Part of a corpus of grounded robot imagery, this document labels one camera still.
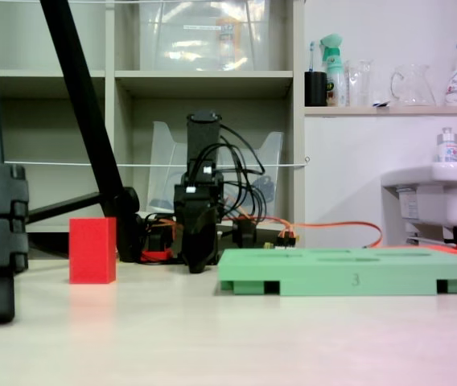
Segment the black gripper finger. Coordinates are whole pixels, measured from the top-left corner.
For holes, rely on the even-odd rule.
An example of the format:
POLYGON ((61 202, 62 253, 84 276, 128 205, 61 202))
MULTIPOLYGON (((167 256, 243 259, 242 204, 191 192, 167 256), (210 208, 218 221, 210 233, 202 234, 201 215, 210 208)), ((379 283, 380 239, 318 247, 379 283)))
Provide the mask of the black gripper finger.
POLYGON ((206 224, 204 225, 206 239, 206 260, 205 264, 210 265, 215 259, 217 253, 217 210, 209 209, 207 213, 206 224))
POLYGON ((190 273, 204 271, 200 230, 196 229, 200 211, 185 211, 183 217, 182 254, 190 273))

